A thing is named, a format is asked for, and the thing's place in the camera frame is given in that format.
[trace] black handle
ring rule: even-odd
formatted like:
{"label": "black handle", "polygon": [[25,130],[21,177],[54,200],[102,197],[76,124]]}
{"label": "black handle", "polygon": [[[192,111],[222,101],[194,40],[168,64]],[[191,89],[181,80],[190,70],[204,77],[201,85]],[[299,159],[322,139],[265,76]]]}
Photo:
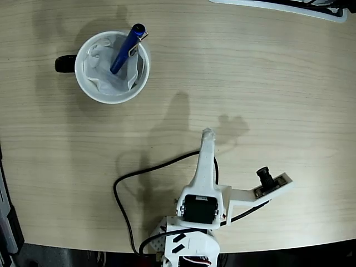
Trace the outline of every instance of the black handle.
{"label": "black handle", "polygon": [[56,59],[56,72],[70,73],[74,72],[74,65],[76,63],[77,55],[65,55]]}

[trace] wood grain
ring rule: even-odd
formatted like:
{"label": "wood grain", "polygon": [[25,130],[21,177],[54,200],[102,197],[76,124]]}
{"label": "wood grain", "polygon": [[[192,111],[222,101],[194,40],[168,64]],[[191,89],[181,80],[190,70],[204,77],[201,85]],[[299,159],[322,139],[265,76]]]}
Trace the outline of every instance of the wood grain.
{"label": "wood grain", "polygon": [[[54,71],[95,33],[136,22],[152,71],[133,100],[96,103]],[[356,238],[355,23],[207,0],[2,0],[0,141],[26,242],[131,251],[114,180],[198,149],[206,127],[222,184],[250,189],[263,166],[296,182],[218,230],[223,252]],[[119,186],[137,246],[174,214],[195,166]]]}

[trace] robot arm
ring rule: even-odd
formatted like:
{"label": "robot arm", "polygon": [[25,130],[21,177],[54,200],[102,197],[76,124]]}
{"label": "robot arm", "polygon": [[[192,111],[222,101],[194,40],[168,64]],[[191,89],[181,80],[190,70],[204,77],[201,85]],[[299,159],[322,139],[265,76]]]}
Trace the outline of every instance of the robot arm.
{"label": "robot arm", "polygon": [[183,188],[176,206],[175,217],[164,217],[153,235],[185,229],[201,229],[179,235],[155,239],[150,244],[164,253],[163,267],[196,266],[216,267],[220,253],[219,243],[212,230],[220,227],[226,213],[226,224],[231,224],[234,206],[256,207],[287,192],[293,181],[287,174],[274,179],[267,167],[257,171],[261,185],[252,190],[236,190],[227,185],[216,185],[214,181],[215,134],[212,129],[202,133],[201,147],[195,175]]}
{"label": "robot arm", "polygon": [[177,219],[184,227],[218,229],[223,218],[224,203],[221,188],[214,179],[215,133],[202,133],[198,165],[194,178],[183,188],[177,202]]}

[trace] black cable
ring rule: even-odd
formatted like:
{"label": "black cable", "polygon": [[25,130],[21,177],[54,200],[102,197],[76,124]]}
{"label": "black cable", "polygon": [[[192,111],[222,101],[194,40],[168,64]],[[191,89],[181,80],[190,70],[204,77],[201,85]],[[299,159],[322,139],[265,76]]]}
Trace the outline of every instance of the black cable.
{"label": "black cable", "polygon": [[[118,178],[114,183],[113,183],[113,194],[115,196],[115,199],[116,199],[116,202],[118,204],[118,207],[120,208],[121,210],[121,213],[122,213],[122,216],[123,218],[125,219],[125,222],[126,222],[126,225],[127,225],[127,229],[128,229],[128,235],[130,237],[130,244],[131,244],[131,247],[132,247],[132,251],[133,253],[135,253],[136,255],[140,255],[136,248],[135,248],[135,241],[134,241],[134,235],[133,235],[133,232],[132,232],[132,228],[131,228],[131,224],[130,224],[130,221],[127,217],[127,214],[126,214],[126,211],[125,209],[123,208],[122,204],[121,204],[121,201],[120,199],[118,198],[118,193],[117,193],[117,190],[116,190],[116,186],[119,182],[121,182],[122,180],[126,179],[126,178],[129,178],[129,177],[132,177],[132,176],[136,176],[136,175],[141,175],[141,174],[145,174],[147,172],[150,172],[150,171],[155,171],[155,170],[158,170],[158,169],[161,169],[161,168],[164,168],[166,166],[169,166],[171,164],[174,164],[178,161],[181,161],[181,160],[184,160],[188,157],[191,157],[191,156],[194,156],[194,155],[198,155],[199,154],[199,150],[198,151],[194,151],[194,152],[191,152],[191,153],[188,153],[188,154],[185,154],[185,155],[182,155],[176,159],[173,159],[173,160],[170,160],[166,163],[163,163],[163,164],[160,164],[160,165],[157,165],[157,166],[154,166],[154,167],[151,167],[151,168],[148,168],[148,169],[144,169],[144,170],[140,170],[140,171],[134,171],[134,172],[131,172],[129,174],[126,174],[126,175],[123,175],[121,176],[120,178]],[[217,160],[216,158],[214,157],[214,166],[215,166],[215,183],[218,184],[219,183],[219,167],[218,167],[218,164],[217,164]]]}
{"label": "black cable", "polygon": [[306,3],[306,5],[309,6],[309,5],[313,4],[315,1],[316,1],[316,0],[311,0],[311,1],[309,1],[308,3]]}
{"label": "black cable", "polygon": [[337,3],[331,3],[331,4],[311,4],[309,3],[303,3],[303,2],[297,2],[297,1],[286,1],[286,0],[256,0],[259,2],[268,2],[268,3],[274,3],[274,4],[282,4],[284,6],[291,6],[291,7],[299,7],[299,8],[306,8],[306,9],[325,9],[325,8],[345,8],[344,5],[337,4]]}
{"label": "black cable", "polygon": [[[136,247],[135,247],[135,241],[134,241],[134,235],[133,235],[133,232],[132,232],[132,227],[131,227],[131,224],[130,224],[130,221],[128,219],[128,216],[126,214],[126,211],[125,209],[123,208],[122,204],[121,204],[121,201],[120,199],[118,198],[118,193],[117,193],[117,190],[116,190],[116,187],[118,185],[119,182],[121,182],[122,180],[126,179],[126,178],[129,178],[129,177],[133,177],[133,176],[136,176],[136,175],[141,175],[141,174],[145,174],[147,172],[150,172],[150,171],[155,171],[155,170],[158,170],[158,169],[161,169],[161,168],[164,168],[166,166],[169,166],[171,164],[174,164],[178,161],[181,161],[181,160],[184,160],[188,157],[191,157],[191,156],[194,156],[194,155],[198,155],[200,151],[194,151],[194,152],[191,152],[191,153],[188,153],[188,154],[185,154],[185,155],[182,155],[176,159],[173,159],[173,160],[170,160],[166,163],[163,163],[163,164],[160,164],[160,165],[157,165],[157,166],[154,166],[154,167],[151,167],[151,168],[148,168],[148,169],[144,169],[144,170],[140,170],[140,171],[134,171],[134,172],[131,172],[129,174],[126,174],[126,175],[123,175],[121,176],[120,178],[118,178],[114,184],[113,184],[113,194],[115,196],[115,200],[122,212],[122,216],[124,217],[125,219],[125,222],[126,222],[126,225],[127,225],[127,229],[128,229],[128,233],[129,233],[129,237],[130,237],[130,244],[131,244],[131,247],[132,247],[132,251],[133,253],[135,253],[136,255],[138,256],[144,256],[144,248],[147,244],[149,244],[151,241],[157,239],[157,238],[161,238],[161,237],[164,237],[164,236],[170,236],[170,235],[177,235],[177,234],[182,234],[182,233],[191,233],[191,232],[196,232],[196,231],[203,231],[203,229],[196,229],[196,228],[188,228],[188,229],[182,229],[182,230],[176,230],[176,231],[169,231],[169,232],[165,232],[165,233],[162,233],[162,234],[158,234],[158,235],[154,235],[154,236],[151,236],[149,238],[147,238],[146,240],[144,240],[140,247],[139,247],[139,251],[137,252],[136,250]],[[216,158],[214,157],[214,166],[215,166],[215,183],[218,184],[219,183],[219,166],[217,164],[217,160]],[[236,217],[233,217],[231,219],[231,222],[234,222],[234,221],[237,221],[239,219],[242,219],[243,217],[251,214],[252,212],[260,209],[261,207],[263,207],[264,205],[266,205],[269,201],[265,202],[265,203],[262,203],[261,205],[259,206],[256,206],[256,207],[253,207],[252,209],[236,216]],[[226,225],[226,221],[223,221],[220,226],[224,226]]]}
{"label": "black cable", "polygon": [[[264,205],[266,205],[269,201],[266,201],[258,206],[255,206],[247,211],[245,211],[244,213],[241,213],[239,214],[238,216],[235,216],[231,219],[231,222],[233,223],[234,221],[237,221],[237,220],[240,220],[242,219],[243,217],[246,217],[247,215],[250,215],[252,212],[258,210],[258,209],[261,209]],[[220,226],[224,226],[226,225],[226,221],[223,221],[222,223],[220,223]]]}
{"label": "black cable", "polygon": [[139,252],[141,256],[144,256],[144,248],[147,246],[150,242],[152,242],[155,239],[158,238],[163,238],[165,236],[170,236],[170,235],[180,235],[180,234],[186,234],[186,233],[192,233],[192,232],[198,232],[198,231],[204,231],[204,229],[198,229],[198,228],[187,228],[187,229],[181,229],[181,230],[175,230],[175,231],[169,231],[165,233],[161,233],[158,235],[153,235],[146,240],[144,240],[139,248]]}
{"label": "black cable", "polygon": [[[252,212],[258,210],[258,209],[261,209],[264,205],[266,205],[269,201],[266,201],[258,206],[255,206],[251,209],[249,209],[248,211],[245,211],[244,213],[241,213],[240,215],[238,216],[235,216],[231,219],[231,222],[233,223],[234,221],[237,221],[237,220],[240,220],[242,219],[243,217],[246,217],[247,215],[251,214]],[[220,226],[224,226],[226,225],[226,221],[223,221],[222,223],[220,223]],[[182,230],[177,230],[177,231],[170,231],[170,232],[165,232],[165,233],[162,233],[162,234],[158,234],[158,235],[153,235],[151,236],[150,238],[147,238],[145,241],[142,242],[142,244],[140,245],[140,249],[139,249],[139,252],[140,252],[140,255],[143,256],[144,255],[144,248],[145,246],[157,239],[157,238],[161,238],[163,236],[169,236],[169,235],[177,235],[177,234],[182,234],[182,233],[191,233],[191,232],[196,232],[196,231],[202,231],[202,229],[195,229],[195,228],[188,228],[188,229],[182,229]]]}

